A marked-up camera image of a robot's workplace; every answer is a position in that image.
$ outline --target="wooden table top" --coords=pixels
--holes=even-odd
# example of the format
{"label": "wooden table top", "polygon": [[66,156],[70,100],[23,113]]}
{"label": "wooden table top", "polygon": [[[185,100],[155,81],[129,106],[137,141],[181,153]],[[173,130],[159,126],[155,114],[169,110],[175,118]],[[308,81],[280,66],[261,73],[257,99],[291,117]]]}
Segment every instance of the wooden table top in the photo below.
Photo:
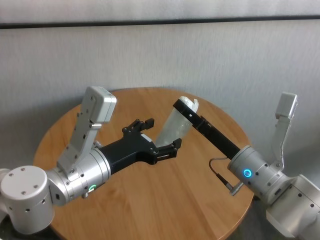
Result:
{"label": "wooden table top", "polygon": [[[143,131],[156,140],[172,105],[180,96],[198,99],[203,115],[238,147],[250,141],[225,112],[199,97],[166,88],[132,88],[114,91],[117,104],[110,123],[100,129],[103,145],[122,137],[122,128],[135,119],[154,118],[154,127]],[[44,135],[34,165],[54,168],[71,138],[77,106],[62,116]],[[236,196],[209,168],[209,160],[224,155],[195,129],[182,140],[176,158],[148,165],[137,162],[112,175],[105,185],[65,206],[55,206],[52,227],[68,240],[223,240],[244,218],[253,193],[244,186]],[[235,185],[227,170],[229,160],[212,164]]]}

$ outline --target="gray wall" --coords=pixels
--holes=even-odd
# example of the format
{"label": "gray wall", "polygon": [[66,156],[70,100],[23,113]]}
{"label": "gray wall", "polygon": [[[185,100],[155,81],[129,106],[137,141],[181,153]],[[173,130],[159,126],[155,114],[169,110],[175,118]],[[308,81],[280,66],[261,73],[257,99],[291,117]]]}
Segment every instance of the gray wall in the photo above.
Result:
{"label": "gray wall", "polygon": [[299,95],[290,174],[320,186],[320,21],[0,30],[1,167],[32,163],[46,130],[88,85],[170,87],[229,113],[270,158],[282,91]]}

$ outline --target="cylindrical joint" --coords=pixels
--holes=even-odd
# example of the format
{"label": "cylindrical joint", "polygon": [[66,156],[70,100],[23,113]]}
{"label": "cylindrical joint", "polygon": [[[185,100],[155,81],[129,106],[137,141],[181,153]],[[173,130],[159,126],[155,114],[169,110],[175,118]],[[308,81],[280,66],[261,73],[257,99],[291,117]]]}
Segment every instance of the cylindrical joint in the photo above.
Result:
{"label": "cylindrical joint", "polygon": [[239,151],[228,169],[266,204],[272,204],[290,185],[290,178],[270,167],[251,146]]}
{"label": "cylindrical joint", "polygon": [[13,227],[22,234],[45,229],[54,217],[46,172],[36,166],[10,171],[0,184]]}
{"label": "cylindrical joint", "polygon": [[[310,181],[306,178],[298,176],[296,179],[303,183],[304,187],[309,187]],[[303,190],[305,188],[300,190],[293,183],[275,204],[266,210],[268,221],[287,238],[297,237],[304,229],[313,224],[320,211],[316,202],[312,201]],[[319,192],[319,189],[314,187],[311,194],[317,194],[319,199]]]}
{"label": "cylindrical joint", "polygon": [[85,196],[104,184],[111,175],[111,169],[106,157],[99,149],[91,149],[76,170],[78,178],[69,181],[58,167],[47,172],[50,180],[50,193],[55,205],[63,206],[79,196]]}

